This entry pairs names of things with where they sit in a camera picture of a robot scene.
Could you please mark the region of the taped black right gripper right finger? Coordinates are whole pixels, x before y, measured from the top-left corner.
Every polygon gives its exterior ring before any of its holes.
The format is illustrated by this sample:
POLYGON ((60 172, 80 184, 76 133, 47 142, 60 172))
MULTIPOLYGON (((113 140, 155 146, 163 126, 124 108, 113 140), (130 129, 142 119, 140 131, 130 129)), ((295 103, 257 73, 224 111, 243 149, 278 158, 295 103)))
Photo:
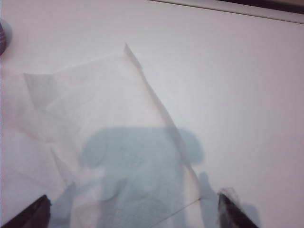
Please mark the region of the taped black right gripper right finger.
POLYGON ((218 224, 220 228, 257 228, 239 204, 233 188, 218 191, 218 224))

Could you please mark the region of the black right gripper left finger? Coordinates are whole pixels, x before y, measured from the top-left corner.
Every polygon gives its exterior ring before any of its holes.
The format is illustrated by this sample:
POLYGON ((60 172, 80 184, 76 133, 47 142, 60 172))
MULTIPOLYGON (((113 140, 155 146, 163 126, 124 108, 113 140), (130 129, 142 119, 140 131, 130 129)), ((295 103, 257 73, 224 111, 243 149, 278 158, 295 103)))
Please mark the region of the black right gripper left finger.
POLYGON ((1 227, 47 228, 51 216, 50 207, 50 199, 47 197, 47 195, 42 195, 1 227))

